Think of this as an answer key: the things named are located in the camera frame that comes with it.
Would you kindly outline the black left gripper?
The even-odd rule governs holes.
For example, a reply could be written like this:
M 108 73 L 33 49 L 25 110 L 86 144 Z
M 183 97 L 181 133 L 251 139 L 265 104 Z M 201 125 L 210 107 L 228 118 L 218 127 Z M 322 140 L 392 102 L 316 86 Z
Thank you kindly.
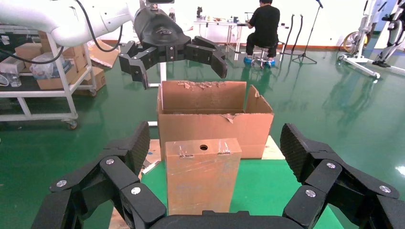
M 159 62 L 190 60 L 209 65 L 220 77 L 227 76 L 227 63 L 221 45 L 195 36 L 191 40 L 165 12 L 144 7 L 137 11 L 134 27 L 140 44 L 129 41 L 118 56 L 121 71 L 132 81 L 149 88 L 147 70 Z

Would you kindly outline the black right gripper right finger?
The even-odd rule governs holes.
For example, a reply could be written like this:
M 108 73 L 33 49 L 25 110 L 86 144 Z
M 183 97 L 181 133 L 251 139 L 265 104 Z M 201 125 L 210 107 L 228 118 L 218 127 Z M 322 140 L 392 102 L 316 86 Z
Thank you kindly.
M 301 187 L 283 216 L 313 228 L 327 205 L 338 208 L 361 229 L 402 229 L 405 203 L 391 185 L 343 161 L 326 143 L 306 138 L 286 123 L 280 150 Z

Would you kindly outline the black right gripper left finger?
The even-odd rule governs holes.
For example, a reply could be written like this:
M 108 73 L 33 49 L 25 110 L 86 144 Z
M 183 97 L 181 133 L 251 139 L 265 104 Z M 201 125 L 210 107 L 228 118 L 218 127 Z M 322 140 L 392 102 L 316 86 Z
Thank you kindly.
M 110 141 L 94 161 L 50 185 L 32 228 L 81 229 L 108 201 L 131 229 L 151 228 L 167 209 L 139 178 L 149 144 L 147 122 L 141 122 L 133 135 Z

